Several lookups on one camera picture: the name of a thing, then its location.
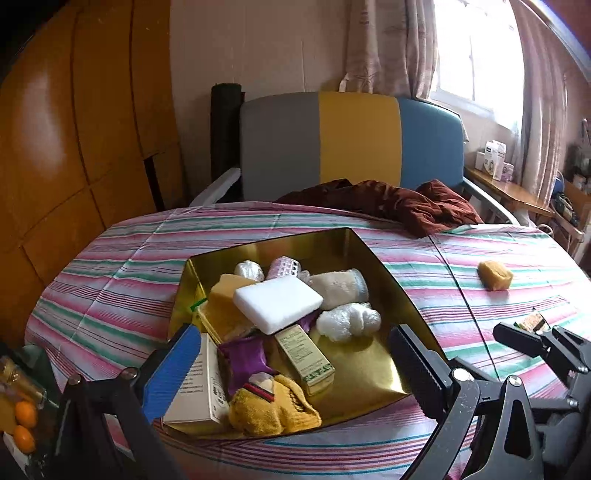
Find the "small white plastic wad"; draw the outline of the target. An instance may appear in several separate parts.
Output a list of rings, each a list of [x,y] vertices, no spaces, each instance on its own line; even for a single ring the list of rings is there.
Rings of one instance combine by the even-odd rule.
[[[235,275],[247,278],[254,282],[262,282],[264,278],[266,278],[263,268],[260,267],[259,263],[256,263],[252,260],[239,262],[238,265],[235,266],[235,271],[233,272]]]

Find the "pink plastic hair roller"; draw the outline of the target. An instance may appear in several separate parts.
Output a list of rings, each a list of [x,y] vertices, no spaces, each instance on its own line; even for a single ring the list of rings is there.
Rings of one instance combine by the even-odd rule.
[[[310,282],[311,274],[308,270],[301,268],[301,263],[287,256],[280,256],[273,260],[270,269],[267,271],[266,280],[283,278],[288,276],[297,277],[304,283]]]

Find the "grey yellow blue headboard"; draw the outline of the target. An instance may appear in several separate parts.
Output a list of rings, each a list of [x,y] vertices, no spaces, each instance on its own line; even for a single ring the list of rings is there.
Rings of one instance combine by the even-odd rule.
[[[211,156],[228,169],[193,199],[212,205],[233,185],[243,200],[271,201],[338,179],[416,189],[437,179],[516,218],[464,175],[464,129],[445,108],[368,93],[307,92],[211,105]]]

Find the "white cardboard box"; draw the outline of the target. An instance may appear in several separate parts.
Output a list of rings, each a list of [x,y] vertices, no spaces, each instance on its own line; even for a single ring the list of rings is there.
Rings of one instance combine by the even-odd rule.
[[[219,371],[217,346],[207,333],[202,333],[200,352],[164,414],[163,422],[221,425],[226,419],[228,400]]]

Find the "yellow sponge block large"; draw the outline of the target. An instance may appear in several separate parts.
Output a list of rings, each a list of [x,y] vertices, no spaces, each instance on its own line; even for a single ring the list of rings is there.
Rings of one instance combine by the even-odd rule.
[[[245,337],[254,326],[233,302],[239,288],[256,284],[255,280],[235,274],[222,274],[212,286],[204,306],[205,318],[218,344]]]

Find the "packaged scouring pad green edge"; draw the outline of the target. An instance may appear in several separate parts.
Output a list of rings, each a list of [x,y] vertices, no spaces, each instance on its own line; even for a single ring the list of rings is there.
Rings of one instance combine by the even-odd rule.
[[[201,299],[192,305],[192,310],[217,345],[243,338],[256,330],[232,302],[211,304]]]

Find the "yellow sock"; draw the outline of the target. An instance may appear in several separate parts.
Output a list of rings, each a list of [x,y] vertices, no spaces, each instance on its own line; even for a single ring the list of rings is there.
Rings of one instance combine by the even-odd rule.
[[[259,372],[249,377],[229,402],[228,420],[252,437],[272,437],[318,428],[322,417],[304,390],[281,374]]]

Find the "white foam sponge block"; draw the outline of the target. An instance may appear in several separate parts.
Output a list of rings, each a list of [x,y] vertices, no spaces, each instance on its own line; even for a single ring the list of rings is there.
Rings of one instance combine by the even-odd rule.
[[[324,298],[296,276],[240,287],[233,303],[263,334],[273,335],[318,310]]]

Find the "green white medicine box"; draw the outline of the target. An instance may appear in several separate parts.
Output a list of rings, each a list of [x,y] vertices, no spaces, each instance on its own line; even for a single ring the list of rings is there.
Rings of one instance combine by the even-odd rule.
[[[290,360],[308,396],[329,388],[335,379],[335,367],[300,325],[294,324],[277,332],[274,337]]]

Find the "white plastic bag ball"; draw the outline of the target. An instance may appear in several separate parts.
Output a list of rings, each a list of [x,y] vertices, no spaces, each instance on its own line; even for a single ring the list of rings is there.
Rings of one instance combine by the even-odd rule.
[[[349,303],[318,316],[318,333],[332,342],[347,342],[353,337],[372,336],[380,330],[381,314],[369,303]]]

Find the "white boxes on shelf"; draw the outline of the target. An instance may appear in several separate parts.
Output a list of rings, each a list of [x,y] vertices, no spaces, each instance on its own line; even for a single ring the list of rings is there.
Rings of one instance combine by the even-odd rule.
[[[488,141],[483,151],[476,153],[475,169],[493,180],[511,182],[514,166],[506,161],[507,147],[497,140]]]

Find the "purple snack packet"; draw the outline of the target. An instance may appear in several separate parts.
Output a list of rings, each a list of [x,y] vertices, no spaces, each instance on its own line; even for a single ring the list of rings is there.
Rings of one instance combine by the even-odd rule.
[[[219,352],[228,363],[228,394],[233,396],[250,376],[266,373],[276,375],[266,363],[263,335],[252,335],[228,341],[218,346]]]

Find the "pink floral curtain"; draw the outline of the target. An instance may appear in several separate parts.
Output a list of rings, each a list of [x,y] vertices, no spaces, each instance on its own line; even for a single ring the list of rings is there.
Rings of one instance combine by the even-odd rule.
[[[353,1],[339,90],[426,100],[437,46],[432,0]]]

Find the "yellow sponge small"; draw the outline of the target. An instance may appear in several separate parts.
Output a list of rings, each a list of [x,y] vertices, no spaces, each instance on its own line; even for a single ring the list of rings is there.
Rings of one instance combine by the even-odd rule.
[[[513,273],[496,261],[484,261],[478,265],[478,275],[489,291],[505,291],[511,286]]]

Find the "cream knitted sock roll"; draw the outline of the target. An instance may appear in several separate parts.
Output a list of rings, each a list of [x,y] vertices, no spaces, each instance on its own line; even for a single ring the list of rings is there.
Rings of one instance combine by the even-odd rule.
[[[322,310],[369,301],[369,289],[358,269],[312,275],[308,285],[322,296]]]

